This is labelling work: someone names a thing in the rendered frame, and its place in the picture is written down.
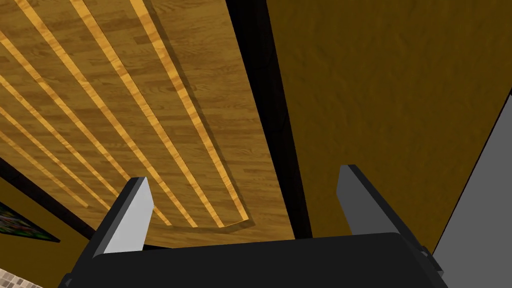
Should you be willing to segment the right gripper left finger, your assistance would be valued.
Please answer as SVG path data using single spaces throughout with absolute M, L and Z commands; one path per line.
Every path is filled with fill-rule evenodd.
M 129 179 L 90 241 L 92 257 L 141 251 L 153 209 L 148 179 Z

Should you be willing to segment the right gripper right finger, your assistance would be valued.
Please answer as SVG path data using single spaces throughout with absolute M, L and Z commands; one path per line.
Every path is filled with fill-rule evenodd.
M 398 233 L 413 247 L 422 247 L 399 215 L 355 164 L 340 167 L 336 195 L 354 235 Z

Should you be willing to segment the dark framed wall picture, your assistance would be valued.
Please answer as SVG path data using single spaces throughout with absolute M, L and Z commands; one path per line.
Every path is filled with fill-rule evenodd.
M 36 239 L 53 243 L 61 241 L 33 222 L 0 202 L 0 234 Z

